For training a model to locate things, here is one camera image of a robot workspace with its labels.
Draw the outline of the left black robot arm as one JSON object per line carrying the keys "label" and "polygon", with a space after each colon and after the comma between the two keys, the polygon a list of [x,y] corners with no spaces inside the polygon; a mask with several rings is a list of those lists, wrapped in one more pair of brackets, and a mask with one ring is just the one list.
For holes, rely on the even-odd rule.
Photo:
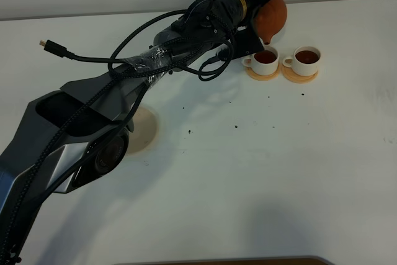
{"label": "left black robot arm", "polygon": [[263,49],[255,26],[271,0],[196,0],[140,55],[78,56],[51,40],[46,52],[100,63],[106,73],[70,81],[30,102],[1,154],[1,263],[17,264],[44,201],[115,169],[127,152],[133,116],[165,74],[186,71],[213,80],[233,59]]}

